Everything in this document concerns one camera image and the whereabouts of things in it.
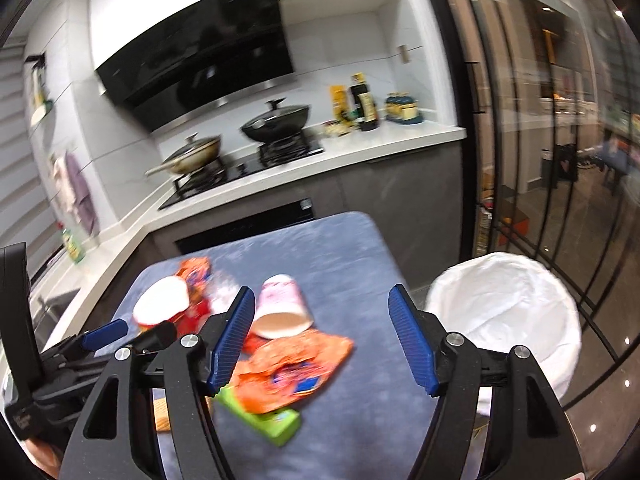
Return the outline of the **black lidded wok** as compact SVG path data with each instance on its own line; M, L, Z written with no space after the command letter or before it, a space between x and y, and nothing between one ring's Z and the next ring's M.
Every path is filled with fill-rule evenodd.
M290 136L297 136L308 122L309 105L285 105L285 98L269 100L268 110L241 126L250 140L269 144Z

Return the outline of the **yellow seasoning packet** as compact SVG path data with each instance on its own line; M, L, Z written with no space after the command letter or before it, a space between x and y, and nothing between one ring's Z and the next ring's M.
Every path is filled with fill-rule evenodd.
M346 87L341 84L334 84L330 87L330 97L334 120L341 125L351 127L352 115L350 114Z

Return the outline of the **purple hanging towel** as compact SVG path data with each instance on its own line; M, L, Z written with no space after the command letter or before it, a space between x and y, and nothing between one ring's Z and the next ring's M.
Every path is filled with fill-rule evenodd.
M94 237L99 233L100 224L88 182L80 170L76 157L72 153L65 153L64 165L66 181L70 185L70 190L73 194L72 209L70 211L82 229L90 237Z

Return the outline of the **white kitchen counter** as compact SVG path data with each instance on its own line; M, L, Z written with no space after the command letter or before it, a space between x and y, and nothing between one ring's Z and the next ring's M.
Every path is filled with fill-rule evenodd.
M43 311L37 306L39 299L49 300L71 290L76 290L77 295L55 322L43 347L50 348L85 324L114 276L142 240L154 231L318 174L465 138L466 131L462 127L442 126L436 122L413 126L384 122L382 127L371 133L353 132L338 138L320 138L322 152L319 154L254 172L163 209L160 205L172 193L172 183L167 181L127 214L122 222L108 228L105 240L100 246L88 249L81 263L72 263L70 257L63 256L44 274L30 300L35 314Z

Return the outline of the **clear crumpled plastic wrap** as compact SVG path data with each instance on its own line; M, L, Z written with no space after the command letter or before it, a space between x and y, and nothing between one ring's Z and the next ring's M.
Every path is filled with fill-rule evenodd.
M212 273L206 285L206 298L211 315L227 312L240 285L228 273L216 270Z

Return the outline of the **pink paper cup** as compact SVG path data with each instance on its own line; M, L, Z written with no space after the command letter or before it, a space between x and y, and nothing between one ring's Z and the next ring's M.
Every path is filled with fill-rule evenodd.
M314 325L304 295L288 274L273 275L262 284L252 332L265 339L292 337Z

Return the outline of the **green snack wrapper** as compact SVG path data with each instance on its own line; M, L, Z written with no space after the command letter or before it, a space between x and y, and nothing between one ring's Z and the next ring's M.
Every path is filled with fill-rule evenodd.
M299 412L292 408L281 408L266 414L245 411L230 387L222 388L215 400L279 448L286 445L302 426Z

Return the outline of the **small garlic dish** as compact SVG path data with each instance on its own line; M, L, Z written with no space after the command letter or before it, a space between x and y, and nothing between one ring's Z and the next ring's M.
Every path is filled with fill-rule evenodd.
M322 133L328 138L339 138L340 136L346 136L352 132L352 126L345 124L344 122L336 122L331 120L330 122L324 122L322 124Z

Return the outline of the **blue yellow condiment jar set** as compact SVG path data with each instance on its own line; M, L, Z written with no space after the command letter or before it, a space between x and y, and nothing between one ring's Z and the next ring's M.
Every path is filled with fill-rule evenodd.
M424 121L416 100L405 92L392 92L385 100L385 114L389 122L416 125Z

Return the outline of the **large orange plastic bag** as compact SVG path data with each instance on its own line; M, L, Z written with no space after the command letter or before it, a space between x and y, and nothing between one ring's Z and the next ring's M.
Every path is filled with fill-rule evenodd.
M354 347L347 337L314 328L273 339L236 363L229 387L245 411L274 412L314 394Z

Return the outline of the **black range hood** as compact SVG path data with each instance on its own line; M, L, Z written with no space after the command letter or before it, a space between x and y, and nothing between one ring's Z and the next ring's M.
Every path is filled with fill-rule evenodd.
M233 93L294 73L279 0L200 0L97 69L105 93L155 131Z

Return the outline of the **black gas stove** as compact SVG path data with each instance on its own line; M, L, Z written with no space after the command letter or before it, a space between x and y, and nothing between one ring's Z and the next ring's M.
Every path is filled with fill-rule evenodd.
M259 144L256 151L246 156L221 155L202 169L178 177L174 181L174 192L160 205L160 210L212 188L322 152L320 142L303 131L277 142Z

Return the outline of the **dark soy sauce bottle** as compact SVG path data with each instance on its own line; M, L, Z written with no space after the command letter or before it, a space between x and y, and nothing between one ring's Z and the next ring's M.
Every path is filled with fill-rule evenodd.
M356 122L361 131L378 128L378 110L363 73L352 75L349 88L355 105Z

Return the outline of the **red snack wrapper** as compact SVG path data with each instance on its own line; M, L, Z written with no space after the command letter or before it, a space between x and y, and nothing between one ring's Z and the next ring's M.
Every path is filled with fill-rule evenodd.
M204 323L212 315L208 302L201 300L197 304L187 307L186 310L178 312L169 321L176 326L177 335L183 336L190 333L198 333ZM251 356L256 350L268 344L269 340L259 337L253 332L249 332L244 340L242 352Z

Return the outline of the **white-lined trash bin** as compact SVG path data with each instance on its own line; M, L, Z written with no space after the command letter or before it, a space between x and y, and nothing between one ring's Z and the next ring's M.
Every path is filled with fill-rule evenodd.
M456 264L431 284L424 310L477 348L529 348L555 395L567 392L582 348L579 314L574 298L541 263L491 252Z

